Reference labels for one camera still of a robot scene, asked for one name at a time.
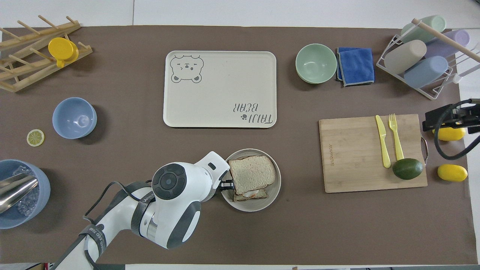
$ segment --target blue cloth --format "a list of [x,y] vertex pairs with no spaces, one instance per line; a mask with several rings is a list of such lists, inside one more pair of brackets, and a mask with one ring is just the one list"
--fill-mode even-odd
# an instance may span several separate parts
[[370,48],[337,48],[337,80],[344,86],[365,85],[375,81]]

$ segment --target yellow lemon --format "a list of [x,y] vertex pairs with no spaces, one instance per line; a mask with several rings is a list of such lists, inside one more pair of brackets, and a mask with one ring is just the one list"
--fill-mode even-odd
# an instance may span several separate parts
[[461,182],[468,176],[467,170],[459,165],[443,164],[438,167],[438,176],[446,181]]
[[43,134],[43,131],[39,129],[34,129],[30,131],[27,135],[27,143],[33,147],[37,147],[43,144],[44,140],[45,135]]
[[457,141],[465,136],[466,130],[462,128],[444,127],[438,131],[438,139],[441,141]]

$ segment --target wooden dish rack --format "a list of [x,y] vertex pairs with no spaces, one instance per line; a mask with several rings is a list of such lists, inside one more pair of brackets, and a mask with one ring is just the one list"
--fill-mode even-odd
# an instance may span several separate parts
[[[25,36],[17,36],[3,28],[0,27],[0,31],[11,36],[12,38],[3,42],[0,42],[0,52],[12,49],[18,46],[30,44],[27,47],[17,51],[16,53],[9,54],[6,58],[0,59],[0,88],[10,91],[17,92],[32,83],[45,78],[46,76],[60,70],[56,66],[56,61],[53,57],[41,53],[40,49],[47,46],[48,43],[55,37],[65,37],[70,40],[68,34],[80,28],[80,23],[78,21],[72,20],[70,17],[66,17],[70,22],[62,25],[54,25],[47,19],[42,16],[38,16],[41,20],[46,22],[51,26],[44,30],[37,31],[28,25],[17,21],[21,26],[28,29],[31,33]],[[86,55],[92,53],[92,47],[84,45],[82,42],[78,42],[81,48],[78,50],[78,59],[85,57]],[[25,61],[23,58],[29,56],[30,54],[35,53],[42,57],[42,60],[35,62]],[[21,63],[18,67],[14,67],[14,63]],[[19,76],[31,74],[23,79],[20,79]],[[8,80],[15,79],[15,83],[9,83]]]

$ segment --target black clamp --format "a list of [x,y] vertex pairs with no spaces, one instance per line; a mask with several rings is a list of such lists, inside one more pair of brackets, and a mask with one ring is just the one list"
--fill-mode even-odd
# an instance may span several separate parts
[[89,235],[93,240],[95,240],[96,246],[98,247],[98,256],[101,256],[102,253],[107,248],[107,241],[105,239],[105,234],[102,232],[100,227],[97,227],[93,224],[89,224],[78,235]]
[[233,180],[225,180],[225,181],[221,181],[220,182],[220,185],[218,185],[218,189],[220,191],[222,190],[229,190],[229,189],[235,189],[235,186],[233,184]]
[[131,229],[134,234],[144,237],[140,234],[140,225],[142,223],[142,217],[144,216],[148,205],[154,201],[155,201],[155,194],[153,193],[153,191],[150,191],[138,201],[137,207],[133,212],[132,222],[131,222]]

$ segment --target wooden peg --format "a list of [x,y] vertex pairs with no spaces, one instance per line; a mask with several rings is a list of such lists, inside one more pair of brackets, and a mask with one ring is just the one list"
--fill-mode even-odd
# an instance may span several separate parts
[[67,20],[69,20],[71,23],[73,23],[73,24],[75,23],[75,21],[72,20],[70,17],[67,16],[66,18],[67,18]]
[[85,44],[83,44],[83,43],[82,43],[82,42],[80,42],[80,41],[78,42],[78,45],[82,46],[84,49],[88,49],[88,47],[87,47],[87,46],[85,46]]
[[8,32],[7,30],[5,30],[5,29],[3,29],[3,28],[1,28],[1,27],[0,27],[0,31],[2,31],[2,32],[6,33],[7,35],[9,35],[9,36],[11,36],[11,37],[13,37],[13,38],[15,38],[15,39],[17,39],[17,40],[22,40],[22,38],[21,38],[21,37],[19,37],[19,36],[16,36],[16,35],[14,35],[14,34],[12,34],[12,33]]
[[30,50],[31,50],[32,52],[40,55],[41,57],[43,57],[43,58],[45,58],[45,59],[48,59],[48,60],[50,60],[50,61],[53,61],[53,58],[51,58],[51,57],[49,57],[49,56],[47,56],[47,55],[39,52],[38,50],[36,50],[36,49],[34,49],[34,48],[30,48]]
[[415,25],[418,25],[418,27],[422,28],[423,30],[427,31],[428,33],[434,35],[437,37],[439,40],[445,42],[446,44],[454,47],[455,49],[458,49],[460,52],[466,54],[468,57],[471,59],[477,61],[480,63],[480,56],[473,53],[472,51],[468,50],[467,48],[463,47],[461,44],[455,42],[453,39],[450,39],[449,37],[445,36],[444,34],[438,32],[437,30],[431,28],[429,25],[426,25],[419,19],[413,19],[412,23]]
[[46,22],[47,24],[49,24],[51,27],[55,28],[58,30],[58,27],[56,25],[54,25],[53,23],[51,23],[49,20],[45,19],[42,15],[39,15],[38,16],[42,21]]
[[30,64],[29,62],[27,62],[27,61],[25,61],[25,60],[22,60],[22,59],[20,59],[20,58],[18,58],[18,57],[15,57],[15,56],[13,56],[13,55],[9,55],[8,57],[9,57],[9,58],[12,58],[12,59],[15,59],[16,61],[18,61],[18,62],[20,62],[20,63],[23,63],[23,64],[25,64],[25,65],[27,65],[27,66],[33,67],[32,64]]
[[[10,69],[13,69],[12,63],[9,63],[8,66],[10,67]],[[20,82],[20,80],[18,79],[18,76],[15,76],[14,78],[16,82]]]
[[13,74],[13,71],[12,71],[12,70],[10,70],[10,69],[8,69],[8,68],[6,68],[6,67],[2,67],[2,66],[0,66],[0,69],[1,69],[1,70],[3,70],[3,71],[6,71],[6,72],[10,72],[10,73],[12,73],[12,74]]
[[17,22],[18,22],[21,26],[23,26],[23,27],[27,28],[28,30],[30,30],[31,32],[34,32],[35,34],[40,35],[40,32],[38,32],[38,31],[36,31],[35,29],[29,27],[28,25],[22,23],[20,20],[17,21]]

